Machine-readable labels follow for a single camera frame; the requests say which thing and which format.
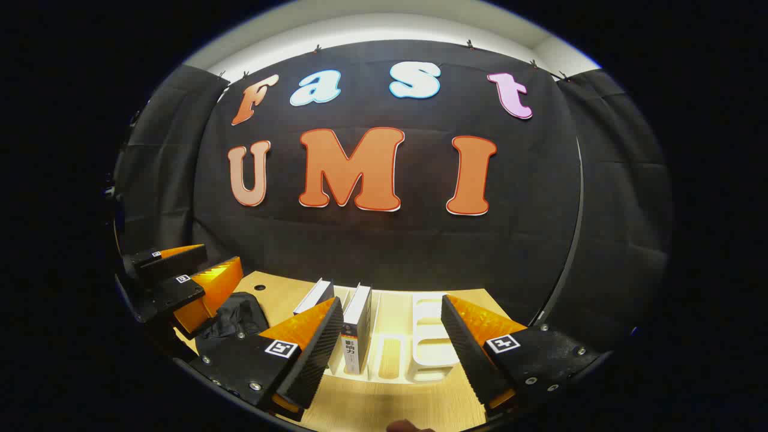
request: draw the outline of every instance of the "book spine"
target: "book spine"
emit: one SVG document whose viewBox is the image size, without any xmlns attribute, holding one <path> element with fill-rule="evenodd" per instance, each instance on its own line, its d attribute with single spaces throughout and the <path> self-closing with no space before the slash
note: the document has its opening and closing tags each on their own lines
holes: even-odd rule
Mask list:
<svg viewBox="0 0 768 432">
<path fill-rule="evenodd" d="M 344 324 L 342 327 L 342 349 L 347 374 L 360 374 L 359 343 L 357 339 L 357 326 Z"/>
</svg>

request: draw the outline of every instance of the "letter m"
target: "letter m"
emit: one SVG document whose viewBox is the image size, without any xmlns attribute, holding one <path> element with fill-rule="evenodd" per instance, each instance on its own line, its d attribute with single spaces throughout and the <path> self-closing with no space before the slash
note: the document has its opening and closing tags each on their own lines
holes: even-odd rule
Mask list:
<svg viewBox="0 0 768 432">
<path fill-rule="evenodd" d="M 306 147 L 306 183 L 299 203 L 305 207 L 325 207 L 330 197 L 323 191 L 323 177 L 336 203 L 344 207 L 357 181 L 362 179 L 355 205 L 363 210 L 396 211 L 400 198 L 395 195 L 395 157 L 406 135 L 395 128 L 369 129 L 347 158 L 331 129 L 314 129 L 301 135 Z"/>
</svg>

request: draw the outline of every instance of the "finger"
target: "finger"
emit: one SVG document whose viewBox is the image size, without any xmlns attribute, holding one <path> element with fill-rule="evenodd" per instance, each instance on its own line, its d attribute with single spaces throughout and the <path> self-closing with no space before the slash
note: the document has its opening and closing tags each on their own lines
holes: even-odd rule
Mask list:
<svg viewBox="0 0 768 432">
<path fill-rule="evenodd" d="M 403 419 L 390 423 L 386 427 L 386 432 L 419 432 L 419 429 L 410 421 Z"/>
</svg>

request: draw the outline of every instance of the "pink letter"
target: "pink letter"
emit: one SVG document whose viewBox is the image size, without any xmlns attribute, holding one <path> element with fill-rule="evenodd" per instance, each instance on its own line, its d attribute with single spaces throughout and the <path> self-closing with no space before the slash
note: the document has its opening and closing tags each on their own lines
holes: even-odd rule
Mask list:
<svg viewBox="0 0 768 432">
<path fill-rule="evenodd" d="M 230 185 L 237 202 L 248 207 L 255 207 L 264 201 L 266 195 L 266 153 L 270 150 L 269 141 L 257 141 L 250 146 L 253 154 L 253 189 L 248 190 L 243 184 L 243 159 L 245 147 L 235 147 L 227 153 L 230 160 Z"/>
<path fill-rule="evenodd" d="M 498 100 L 509 114 L 523 120 L 531 118 L 533 112 L 529 107 L 524 107 L 520 103 L 520 95 L 518 95 L 518 93 L 523 95 L 528 93 L 524 85 L 515 82 L 510 74 L 491 74 L 488 75 L 488 80 L 496 83 Z"/>
</svg>

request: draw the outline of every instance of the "black cloth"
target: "black cloth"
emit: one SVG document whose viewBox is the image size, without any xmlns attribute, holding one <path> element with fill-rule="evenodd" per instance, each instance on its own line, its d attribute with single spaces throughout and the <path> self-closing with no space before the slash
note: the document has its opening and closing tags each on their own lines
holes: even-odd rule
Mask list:
<svg viewBox="0 0 768 432">
<path fill-rule="evenodd" d="M 123 254 L 192 240 L 192 187 L 200 137 L 229 82 L 182 65 L 157 88 L 139 115 L 114 170 L 123 197 Z"/>
<path fill-rule="evenodd" d="M 650 125 L 605 71 L 558 82 L 584 170 L 581 231 L 548 321 L 605 351 L 660 294 L 674 228 L 667 165 Z"/>
<path fill-rule="evenodd" d="M 440 91 L 427 99 L 392 96 L 389 69 L 400 61 L 434 62 Z M 292 106 L 299 81 L 326 69 L 342 74 L 339 96 Z M 501 106 L 486 75 L 504 72 L 526 86 L 521 102 L 532 118 L 513 118 Z M 232 126 L 243 90 L 275 74 L 279 81 L 253 117 Z M 642 114 L 604 71 L 555 82 L 498 53 L 376 41 L 281 61 L 232 83 L 217 102 L 225 84 L 185 66 L 139 117 L 117 176 L 126 252 L 204 243 L 206 265 L 237 255 L 245 273 L 332 277 L 340 285 L 396 291 L 484 288 L 512 319 L 528 324 L 564 269 L 583 175 L 580 240 L 551 323 L 607 348 L 629 334 L 656 294 L 673 220 L 667 169 Z M 381 126 L 406 134 L 396 156 L 398 211 L 364 211 L 353 201 L 340 207 L 333 197 L 325 208 L 299 203 L 303 132 L 331 128 L 350 155 L 367 130 Z M 458 135 L 498 148 L 485 187 L 490 209 L 482 216 L 445 209 L 455 190 L 458 152 L 451 141 Z M 261 140 L 271 143 L 266 197 L 245 207 L 232 195 L 227 152 Z M 243 183 L 252 188 L 250 153 L 243 166 L 251 167 Z"/>
<path fill-rule="evenodd" d="M 250 336 L 269 327 L 259 302 L 252 294 L 232 293 L 219 307 L 214 323 L 194 338 L 197 353 L 209 354 L 225 338 L 237 337 L 240 332 Z"/>
</svg>

